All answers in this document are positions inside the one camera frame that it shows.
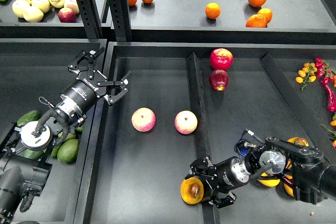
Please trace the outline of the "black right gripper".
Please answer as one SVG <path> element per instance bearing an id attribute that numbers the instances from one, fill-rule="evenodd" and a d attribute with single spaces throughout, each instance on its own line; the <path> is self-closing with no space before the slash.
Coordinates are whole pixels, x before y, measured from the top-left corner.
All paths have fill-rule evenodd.
<path id="1" fill-rule="evenodd" d="M 209 156 L 204 156 L 190 164 L 190 171 L 185 179 L 195 176 L 208 178 L 211 187 L 208 203 L 220 209 L 235 203 L 237 196 L 231 190 L 245 186 L 249 182 L 250 174 L 245 163 L 238 157 L 213 164 Z"/>

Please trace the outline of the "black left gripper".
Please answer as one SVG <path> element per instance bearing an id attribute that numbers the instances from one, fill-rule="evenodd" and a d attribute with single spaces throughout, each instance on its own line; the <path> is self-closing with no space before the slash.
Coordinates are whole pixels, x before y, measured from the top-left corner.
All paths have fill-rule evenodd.
<path id="1" fill-rule="evenodd" d="M 104 98 L 108 105 L 121 100 L 128 92 L 127 78 L 131 71 L 127 72 L 120 81 L 108 81 L 99 70 L 95 70 L 95 60 L 105 51 L 105 47 L 99 48 L 94 53 L 80 51 L 68 65 L 70 72 L 78 74 L 75 81 L 61 92 L 60 97 L 65 103 L 76 104 L 78 113 L 86 113 L 100 98 Z M 86 60 L 88 70 L 80 71 L 79 64 Z M 107 94 L 107 88 L 118 90 L 117 94 Z"/>

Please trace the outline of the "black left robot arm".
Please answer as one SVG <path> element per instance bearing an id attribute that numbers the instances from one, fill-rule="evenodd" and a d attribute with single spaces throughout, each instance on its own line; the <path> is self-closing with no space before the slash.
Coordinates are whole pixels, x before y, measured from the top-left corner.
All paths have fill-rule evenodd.
<path id="1" fill-rule="evenodd" d="M 1 136 L 1 223 L 11 223 L 17 210 L 26 212 L 41 195 L 52 150 L 85 123 L 89 109 L 100 99 L 112 106 L 128 92 L 128 74 L 112 81 L 95 68 L 104 52 L 103 47 L 80 51 L 68 65 L 76 78 L 61 92 L 61 101 L 54 105 L 39 97 L 48 111 L 25 125 L 10 123 Z"/>

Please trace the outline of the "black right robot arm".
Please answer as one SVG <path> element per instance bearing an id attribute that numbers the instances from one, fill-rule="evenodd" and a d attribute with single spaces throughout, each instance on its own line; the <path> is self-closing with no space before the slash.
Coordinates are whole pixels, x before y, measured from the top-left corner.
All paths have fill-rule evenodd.
<path id="1" fill-rule="evenodd" d="M 314 205 L 335 199 L 335 166 L 324 159 L 321 150 L 302 138 L 262 140 L 248 129 L 242 135 L 250 135 L 259 144 L 241 137 L 234 146 L 236 156 L 214 164 L 206 155 L 190 165 L 180 189 L 185 203 L 230 206 L 236 200 L 233 190 L 253 180 L 268 187 L 283 183 L 295 200 Z"/>

